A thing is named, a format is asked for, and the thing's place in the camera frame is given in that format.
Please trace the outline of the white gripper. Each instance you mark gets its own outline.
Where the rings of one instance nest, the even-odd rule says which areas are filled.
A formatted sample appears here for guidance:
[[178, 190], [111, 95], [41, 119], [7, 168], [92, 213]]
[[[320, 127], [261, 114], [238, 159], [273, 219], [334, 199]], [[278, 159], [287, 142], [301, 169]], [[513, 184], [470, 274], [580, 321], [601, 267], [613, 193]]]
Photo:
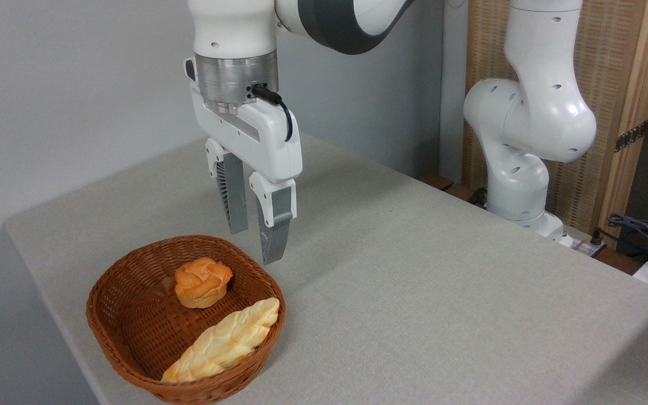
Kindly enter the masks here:
[[236, 115], [214, 112], [205, 104], [200, 88], [190, 83], [196, 120], [206, 140], [209, 174], [218, 186], [231, 233], [249, 228], [245, 200], [244, 163], [255, 170], [249, 177], [255, 193], [263, 264], [285, 253], [290, 221], [298, 214], [294, 178], [303, 171], [303, 154], [296, 119], [291, 118], [289, 141], [282, 108], [262, 99], [244, 103]]

